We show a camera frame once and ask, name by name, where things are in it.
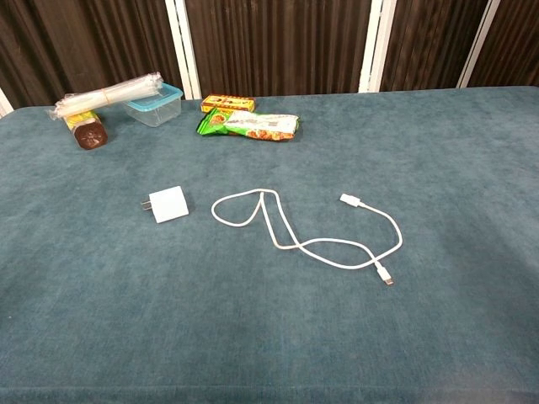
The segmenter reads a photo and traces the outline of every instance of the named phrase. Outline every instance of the rolled plastic bag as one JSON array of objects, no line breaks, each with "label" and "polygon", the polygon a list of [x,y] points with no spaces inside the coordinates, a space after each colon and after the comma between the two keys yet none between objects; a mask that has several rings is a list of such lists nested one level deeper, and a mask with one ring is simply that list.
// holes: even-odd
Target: rolled plastic bag
[{"label": "rolled plastic bag", "polygon": [[53,120],[57,120],[106,105],[150,97],[158,94],[162,85],[161,74],[155,72],[88,93],[66,94],[47,113]]}]

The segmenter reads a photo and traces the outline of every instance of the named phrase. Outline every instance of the curtain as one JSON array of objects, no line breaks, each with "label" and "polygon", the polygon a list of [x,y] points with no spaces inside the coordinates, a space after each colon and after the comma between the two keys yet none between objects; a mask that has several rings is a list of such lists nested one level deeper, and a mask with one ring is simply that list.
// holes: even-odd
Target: curtain
[{"label": "curtain", "polygon": [[181,88],[163,0],[2,0],[0,27],[0,87],[14,108],[155,71]]},{"label": "curtain", "polygon": [[399,0],[381,91],[454,88],[488,0]]},{"label": "curtain", "polygon": [[502,0],[468,87],[539,86],[539,1]]},{"label": "curtain", "polygon": [[200,90],[356,93],[371,0],[185,0]]}]

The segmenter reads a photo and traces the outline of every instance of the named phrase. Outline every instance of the white cable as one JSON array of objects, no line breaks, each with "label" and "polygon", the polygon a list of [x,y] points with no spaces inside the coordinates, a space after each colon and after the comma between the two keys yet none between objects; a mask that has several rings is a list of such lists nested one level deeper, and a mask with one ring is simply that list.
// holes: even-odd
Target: white cable
[{"label": "white cable", "polygon": [[[216,207],[221,202],[224,202],[225,200],[228,200],[228,199],[239,198],[239,197],[242,197],[242,196],[245,196],[245,195],[256,194],[256,193],[260,193],[259,202],[257,203],[256,207],[254,208],[253,214],[246,221],[241,222],[241,223],[233,223],[231,221],[225,221],[224,219],[222,219],[221,217],[219,217],[217,215]],[[283,222],[285,223],[286,230],[290,234],[291,239],[294,242],[294,244],[280,245],[279,242],[277,241],[277,238],[275,237],[275,234],[273,232],[273,227],[271,225],[270,218],[268,216],[268,211],[266,210],[266,205],[265,205],[265,202],[264,202],[264,193],[273,194],[275,196],[275,200],[277,202],[277,208],[279,209],[280,217],[283,220]],[[341,269],[350,269],[350,270],[351,269],[360,269],[360,268],[367,267],[367,266],[374,263],[375,266],[376,266],[376,270],[377,270],[378,274],[380,275],[380,277],[382,278],[382,280],[384,282],[386,282],[386,284],[393,284],[391,276],[389,275],[387,270],[380,264],[379,261],[382,258],[387,257],[389,254],[394,253],[395,251],[397,251],[403,245],[403,235],[401,234],[401,231],[398,228],[397,223],[387,213],[382,212],[381,210],[375,209],[375,208],[361,202],[360,199],[356,198],[355,196],[343,194],[341,196],[340,200],[345,202],[346,204],[354,206],[354,207],[361,207],[361,208],[368,209],[368,210],[370,210],[370,211],[372,211],[374,213],[377,213],[378,215],[382,215],[386,219],[388,219],[391,222],[391,224],[393,225],[393,227],[395,228],[395,231],[397,232],[397,236],[398,236],[397,244],[395,246],[391,247],[390,249],[388,249],[387,251],[383,252],[382,254],[379,254],[379,255],[375,256],[367,246],[365,246],[364,244],[361,244],[360,242],[353,242],[351,240],[343,240],[343,239],[340,239],[340,238],[322,237],[322,238],[313,238],[313,239],[307,240],[305,242],[299,242],[297,240],[296,235],[294,234],[294,231],[292,230],[292,228],[290,226],[290,223],[288,223],[288,220],[286,219],[285,212],[283,211],[283,208],[282,208],[282,206],[280,204],[279,194],[277,194],[277,192],[274,191],[273,189],[251,189],[250,191],[241,192],[239,194],[228,195],[228,196],[225,196],[223,198],[220,198],[211,207],[211,214],[213,215],[213,217],[216,218],[217,221],[220,221],[221,223],[223,223],[223,224],[225,224],[227,226],[243,227],[243,226],[248,225],[251,221],[253,221],[253,219],[256,216],[256,214],[258,213],[259,209],[262,208],[262,213],[264,214],[264,219],[266,221],[266,226],[268,227],[268,231],[270,233],[269,236],[271,237],[271,241],[273,242],[274,246],[276,246],[280,250],[291,250],[291,249],[294,249],[294,248],[299,248],[305,254],[317,259],[318,261],[322,261],[323,263],[326,263],[326,264],[331,265],[331,266],[333,266],[335,268],[341,268]],[[356,247],[359,247],[362,250],[364,250],[369,255],[369,257],[371,259],[368,260],[368,261],[365,261],[364,263],[361,263],[359,265],[343,265],[342,263],[336,263],[336,262],[331,261],[331,260],[329,260],[327,258],[321,257],[318,254],[316,254],[316,253],[314,253],[312,251],[309,251],[308,249],[305,248],[305,246],[308,246],[309,244],[313,244],[315,242],[336,242],[336,243],[340,243],[340,244],[349,244],[351,246],[356,246]]]}]

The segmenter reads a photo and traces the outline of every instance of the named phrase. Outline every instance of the chip packet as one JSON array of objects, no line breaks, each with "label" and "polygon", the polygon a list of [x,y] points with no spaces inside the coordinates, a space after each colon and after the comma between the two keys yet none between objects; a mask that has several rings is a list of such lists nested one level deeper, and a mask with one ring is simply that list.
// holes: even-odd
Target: chip packet
[{"label": "chip packet", "polygon": [[298,124],[299,117],[295,115],[213,109],[196,131],[201,135],[241,135],[262,141],[288,141],[294,138]]}]

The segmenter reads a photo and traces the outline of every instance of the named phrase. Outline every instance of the small cardboard box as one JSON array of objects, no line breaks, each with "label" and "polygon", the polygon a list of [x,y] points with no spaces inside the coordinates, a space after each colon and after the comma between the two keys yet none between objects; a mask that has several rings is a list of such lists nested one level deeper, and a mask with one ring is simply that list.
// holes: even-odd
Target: small cardboard box
[{"label": "small cardboard box", "polygon": [[254,106],[254,98],[212,94],[204,98],[200,109],[202,112],[210,112],[214,108],[225,112],[231,112],[237,109],[253,112]]}]

